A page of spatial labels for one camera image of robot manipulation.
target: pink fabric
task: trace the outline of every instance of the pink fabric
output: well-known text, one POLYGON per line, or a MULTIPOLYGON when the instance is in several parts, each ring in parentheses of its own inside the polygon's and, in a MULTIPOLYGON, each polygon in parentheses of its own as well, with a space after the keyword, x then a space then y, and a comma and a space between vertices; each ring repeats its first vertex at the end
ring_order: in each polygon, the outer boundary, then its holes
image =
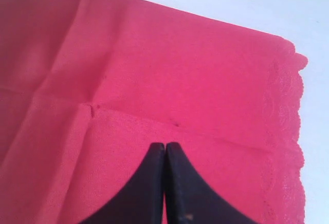
POLYGON ((304 222, 292 43, 141 0, 0 0, 0 14, 1 223, 81 221, 155 141, 179 141, 255 221, 304 222))

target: pink cloth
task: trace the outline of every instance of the pink cloth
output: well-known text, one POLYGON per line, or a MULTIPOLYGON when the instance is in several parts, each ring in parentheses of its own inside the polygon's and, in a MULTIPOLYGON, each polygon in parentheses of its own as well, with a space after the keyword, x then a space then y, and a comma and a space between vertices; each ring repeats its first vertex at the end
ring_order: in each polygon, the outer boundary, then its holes
POLYGON ((306 58, 141 0, 0 0, 0 222, 76 223, 178 141, 261 223, 303 223, 306 58))

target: white surface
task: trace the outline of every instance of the white surface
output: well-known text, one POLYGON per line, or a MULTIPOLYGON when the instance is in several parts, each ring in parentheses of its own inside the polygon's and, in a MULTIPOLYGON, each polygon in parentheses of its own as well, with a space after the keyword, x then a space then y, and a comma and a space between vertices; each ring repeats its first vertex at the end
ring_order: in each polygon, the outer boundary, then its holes
POLYGON ((329 223, 329 0, 149 1, 280 35, 308 57, 301 71, 305 90, 299 112, 305 223, 329 223))

